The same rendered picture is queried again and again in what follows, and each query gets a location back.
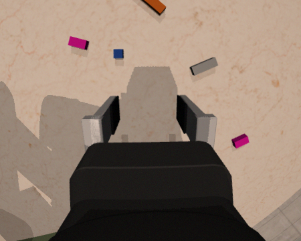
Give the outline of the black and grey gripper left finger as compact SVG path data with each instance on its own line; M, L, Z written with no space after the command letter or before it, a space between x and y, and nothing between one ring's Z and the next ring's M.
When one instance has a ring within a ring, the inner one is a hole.
M119 96L110 96L94 115L81 120L85 151L95 143L108 143L119 121Z

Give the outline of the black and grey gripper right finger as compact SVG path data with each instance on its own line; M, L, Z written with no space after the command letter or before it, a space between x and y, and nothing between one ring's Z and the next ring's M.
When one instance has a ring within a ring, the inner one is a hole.
M205 114L186 95L177 95L177 121L190 141L204 141L214 149L216 116Z

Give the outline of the magenta rod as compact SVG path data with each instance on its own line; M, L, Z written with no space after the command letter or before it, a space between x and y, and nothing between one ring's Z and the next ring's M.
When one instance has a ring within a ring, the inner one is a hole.
M232 139L232 143L235 148L238 148L238 147L241 147L241 146L249 143L249 139L246 134L242 134L242 135Z
M70 36L68 45L87 50L89 41Z

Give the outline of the grey rod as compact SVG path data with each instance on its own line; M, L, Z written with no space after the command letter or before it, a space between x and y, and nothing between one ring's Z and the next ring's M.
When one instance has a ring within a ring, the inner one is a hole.
M192 74L195 76L216 66L218 66L216 58L209 58L208 60L191 66L190 69Z

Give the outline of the orange rod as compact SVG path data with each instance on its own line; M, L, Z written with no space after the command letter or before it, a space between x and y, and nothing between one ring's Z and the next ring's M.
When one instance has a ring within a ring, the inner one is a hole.
M158 15L160 15L166 9L166 6L163 5L159 0L141 0L141 1L146 3Z

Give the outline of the small blue cube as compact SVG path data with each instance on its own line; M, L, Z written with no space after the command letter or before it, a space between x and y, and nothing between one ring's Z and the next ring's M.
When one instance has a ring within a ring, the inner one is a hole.
M124 58L124 50L114 49L114 58Z

